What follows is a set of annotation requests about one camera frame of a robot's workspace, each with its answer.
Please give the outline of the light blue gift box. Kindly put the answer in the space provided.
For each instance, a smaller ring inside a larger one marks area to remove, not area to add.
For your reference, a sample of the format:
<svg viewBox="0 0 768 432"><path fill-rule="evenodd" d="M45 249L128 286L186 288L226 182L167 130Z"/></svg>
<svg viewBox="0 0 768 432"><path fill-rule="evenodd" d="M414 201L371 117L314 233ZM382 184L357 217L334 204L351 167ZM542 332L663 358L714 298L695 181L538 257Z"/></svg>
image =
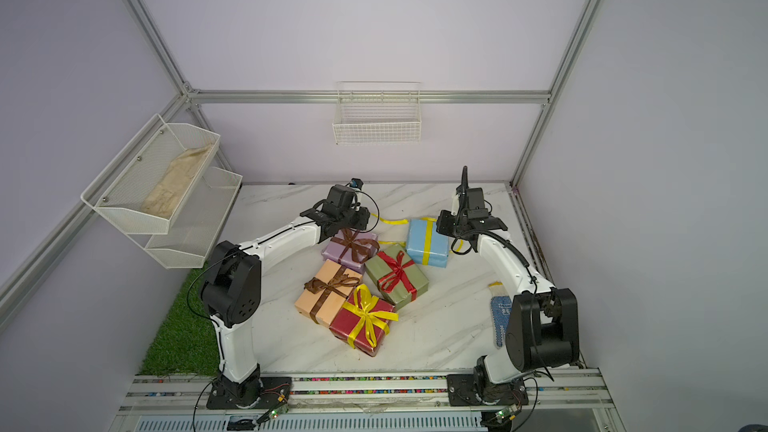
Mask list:
<svg viewBox="0 0 768 432"><path fill-rule="evenodd" d="M406 239L408 255L419 265L446 268L451 239L437 231L434 218L411 219Z"/></svg>

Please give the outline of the green gift box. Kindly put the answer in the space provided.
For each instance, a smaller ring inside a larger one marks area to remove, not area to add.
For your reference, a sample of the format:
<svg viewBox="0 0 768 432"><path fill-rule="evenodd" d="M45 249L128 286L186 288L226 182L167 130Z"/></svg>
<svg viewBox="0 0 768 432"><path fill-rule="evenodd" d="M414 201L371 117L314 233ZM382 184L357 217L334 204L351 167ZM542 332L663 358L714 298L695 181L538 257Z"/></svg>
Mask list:
<svg viewBox="0 0 768 432"><path fill-rule="evenodd" d="M429 289L429 279L398 244L377 252L365 262L365 271L381 296L400 311Z"/></svg>

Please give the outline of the yellow ribbon of blue box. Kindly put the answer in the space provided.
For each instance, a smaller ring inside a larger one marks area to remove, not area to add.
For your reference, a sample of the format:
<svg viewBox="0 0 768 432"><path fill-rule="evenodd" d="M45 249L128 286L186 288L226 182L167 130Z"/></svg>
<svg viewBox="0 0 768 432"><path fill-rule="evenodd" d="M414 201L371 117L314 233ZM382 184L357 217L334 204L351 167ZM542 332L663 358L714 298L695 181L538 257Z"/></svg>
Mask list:
<svg viewBox="0 0 768 432"><path fill-rule="evenodd" d="M418 264L446 268L450 256L465 255L471 251L462 239L450 238L437 232L437 219L420 217L388 220L379 218L381 223L391 226L407 226L407 236L403 241L381 240L381 245L403 246L410 257Z"/></svg>

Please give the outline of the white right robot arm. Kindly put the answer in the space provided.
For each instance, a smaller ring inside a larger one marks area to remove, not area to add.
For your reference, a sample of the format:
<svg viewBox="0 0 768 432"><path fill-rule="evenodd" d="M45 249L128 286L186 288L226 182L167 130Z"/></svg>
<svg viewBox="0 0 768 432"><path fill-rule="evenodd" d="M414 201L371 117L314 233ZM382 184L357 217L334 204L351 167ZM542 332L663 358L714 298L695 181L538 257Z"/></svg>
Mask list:
<svg viewBox="0 0 768 432"><path fill-rule="evenodd" d="M511 299L503 349L478 359L471 375L448 377L449 396L467 405L516 402L526 375L572 365L580 357L578 301L541 275L511 242L508 227L486 206L479 187L456 188L437 231L469 243L496 272Z"/></svg>

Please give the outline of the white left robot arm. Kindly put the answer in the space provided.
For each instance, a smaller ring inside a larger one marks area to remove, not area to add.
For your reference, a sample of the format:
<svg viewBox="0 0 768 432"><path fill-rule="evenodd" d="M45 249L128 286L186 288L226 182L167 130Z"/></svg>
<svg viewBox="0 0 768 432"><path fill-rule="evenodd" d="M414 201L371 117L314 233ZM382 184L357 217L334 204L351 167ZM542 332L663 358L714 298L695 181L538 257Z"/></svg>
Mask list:
<svg viewBox="0 0 768 432"><path fill-rule="evenodd" d="M200 274L199 297L211 321L219 352L209 408L262 408L273 395L263 384L252 318L262 298L262 272L343 229L365 231L370 211L358 196L358 178L331 187L325 199L285 226L241 243L219 242Z"/></svg>

